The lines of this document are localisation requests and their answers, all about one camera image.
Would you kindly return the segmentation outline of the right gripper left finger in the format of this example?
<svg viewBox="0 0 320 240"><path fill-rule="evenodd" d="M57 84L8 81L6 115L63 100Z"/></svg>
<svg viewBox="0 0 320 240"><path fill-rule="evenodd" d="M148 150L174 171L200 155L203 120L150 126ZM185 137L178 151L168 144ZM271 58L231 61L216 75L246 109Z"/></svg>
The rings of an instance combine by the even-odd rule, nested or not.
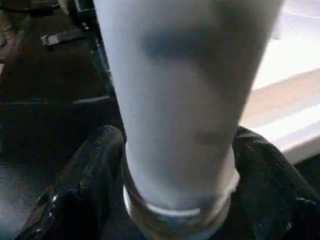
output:
<svg viewBox="0 0 320 240"><path fill-rule="evenodd" d="M37 199L17 240L98 240L124 152L121 131L99 127Z"/></svg>

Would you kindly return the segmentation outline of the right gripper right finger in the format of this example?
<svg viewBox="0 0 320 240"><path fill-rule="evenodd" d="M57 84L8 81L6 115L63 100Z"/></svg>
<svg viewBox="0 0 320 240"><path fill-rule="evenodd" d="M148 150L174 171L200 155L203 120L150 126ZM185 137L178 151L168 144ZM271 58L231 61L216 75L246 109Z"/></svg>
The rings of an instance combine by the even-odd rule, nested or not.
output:
<svg viewBox="0 0 320 240"><path fill-rule="evenodd" d="M278 148L242 126L232 146L240 182L226 239L318 240L320 195Z"/></svg>

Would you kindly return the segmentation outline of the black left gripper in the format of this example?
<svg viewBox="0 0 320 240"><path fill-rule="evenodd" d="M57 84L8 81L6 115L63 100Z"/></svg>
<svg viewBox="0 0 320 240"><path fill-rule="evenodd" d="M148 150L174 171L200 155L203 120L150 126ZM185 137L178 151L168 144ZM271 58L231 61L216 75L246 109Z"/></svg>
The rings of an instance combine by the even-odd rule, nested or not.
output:
<svg viewBox="0 0 320 240"><path fill-rule="evenodd" d="M59 0L58 5L77 29L59 32L54 35L44 35L41 37L43 46L51 48L84 39L89 41L91 48L98 48L102 45L99 22L92 0Z"/></svg>

